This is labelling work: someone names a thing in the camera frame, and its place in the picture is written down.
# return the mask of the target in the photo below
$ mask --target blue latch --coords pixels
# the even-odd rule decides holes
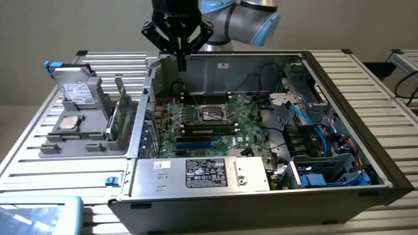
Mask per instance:
[[[64,65],[62,62],[52,62],[50,65],[49,65],[49,67],[52,67],[52,68],[58,68],[58,67],[61,67],[62,65]]]
[[[49,68],[58,68],[58,67],[62,67],[62,65],[64,65],[62,62],[52,62],[50,63],[49,60],[45,60],[45,62],[44,62],[45,70],[46,70],[46,73],[52,79],[53,79],[53,75],[52,75]]]
[[[307,174],[300,176],[303,187],[326,187],[327,183],[322,174]]]
[[[119,186],[119,177],[112,176],[112,177],[105,178],[104,185]]]

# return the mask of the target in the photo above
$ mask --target warning label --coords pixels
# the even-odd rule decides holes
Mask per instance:
[[[76,104],[93,104],[89,88],[85,83],[64,84],[70,101]]]
[[[188,188],[227,187],[223,159],[185,160],[185,186]]]

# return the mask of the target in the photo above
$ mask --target gray wall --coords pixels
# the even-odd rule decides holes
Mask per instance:
[[[418,0],[277,0],[281,20],[264,49],[350,48],[383,60],[418,48]],[[153,49],[140,34],[149,0],[1,0],[0,105],[38,105],[53,86],[42,61],[74,52]],[[257,49],[235,44],[235,49]]]

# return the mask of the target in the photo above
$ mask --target white sticker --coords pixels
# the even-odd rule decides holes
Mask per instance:
[[[93,104],[89,88],[85,83],[64,84],[64,89],[72,102],[76,104]]]
[[[165,169],[169,168],[169,161],[153,162],[153,169]]]
[[[228,63],[217,63],[217,68],[219,69],[228,69],[229,68],[229,64]]]

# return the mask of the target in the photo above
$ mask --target slotted metal rail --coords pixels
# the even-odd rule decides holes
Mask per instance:
[[[418,122],[411,111],[360,64],[354,55],[339,50],[312,51],[331,80],[352,105],[388,155],[418,188]],[[102,89],[117,95],[115,74],[123,74],[128,94],[140,99],[145,71],[145,52],[89,52],[80,63],[89,63],[102,77]],[[78,195],[84,202],[82,234],[128,235],[105,199],[120,192],[104,187],[104,179],[119,176],[125,156],[38,158],[45,135],[62,111],[54,88],[45,103],[0,165],[0,191],[4,194]],[[418,234],[418,191],[390,206],[372,207],[343,225],[220,232],[219,235],[411,235]]]

